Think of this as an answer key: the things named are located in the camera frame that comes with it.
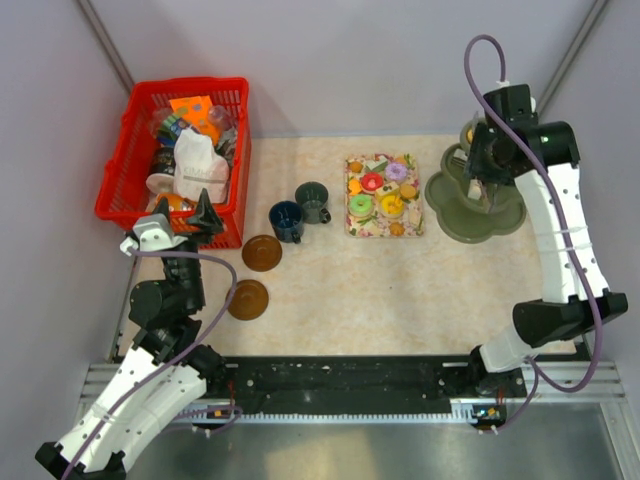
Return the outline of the stainless steel food tongs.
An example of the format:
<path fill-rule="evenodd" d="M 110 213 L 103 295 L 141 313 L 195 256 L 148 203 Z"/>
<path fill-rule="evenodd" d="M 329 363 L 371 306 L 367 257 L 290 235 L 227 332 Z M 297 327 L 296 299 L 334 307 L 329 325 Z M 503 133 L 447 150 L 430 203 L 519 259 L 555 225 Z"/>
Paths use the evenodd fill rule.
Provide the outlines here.
<path fill-rule="evenodd" d="M 500 185 L 480 181 L 479 186 L 483 211 L 486 214 L 493 214 L 499 202 Z"/>

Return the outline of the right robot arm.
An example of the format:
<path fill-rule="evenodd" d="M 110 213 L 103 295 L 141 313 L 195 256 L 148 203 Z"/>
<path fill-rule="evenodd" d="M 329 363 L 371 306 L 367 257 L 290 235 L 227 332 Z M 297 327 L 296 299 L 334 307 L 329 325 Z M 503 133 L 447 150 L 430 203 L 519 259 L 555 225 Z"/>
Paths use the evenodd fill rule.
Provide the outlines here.
<path fill-rule="evenodd" d="M 512 323 L 472 352 L 466 380 L 487 396 L 543 347 L 569 341 L 625 314 L 628 300 L 602 274 L 580 192 L 580 155 L 571 126 L 542 123 L 526 84 L 483 95 L 469 167 L 482 180 L 513 186 L 524 201 L 543 273 L 542 296 L 514 306 Z"/>

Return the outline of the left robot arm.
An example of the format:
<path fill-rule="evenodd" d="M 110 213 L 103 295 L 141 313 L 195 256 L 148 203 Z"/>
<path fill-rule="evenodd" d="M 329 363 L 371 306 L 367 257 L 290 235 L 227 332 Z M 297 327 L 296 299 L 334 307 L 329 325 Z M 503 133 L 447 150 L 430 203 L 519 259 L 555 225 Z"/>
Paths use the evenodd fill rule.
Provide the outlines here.
<path fill-rule="evenodd" d="M 181 411 L 226 387 L 222 359 L 203 344 L 194 317 L 205 305 L 198 249 L 224 230 L 207 191 L 187 223 L 191 231 L 175 232 L 162 199 L 121 242 L 128 256 L 161 259 L 164 276 L 132 288 L 129 318 L 139 330 L 116 373 L 67 434 L 36 452 L 54 478 L 125 478 Z"/>

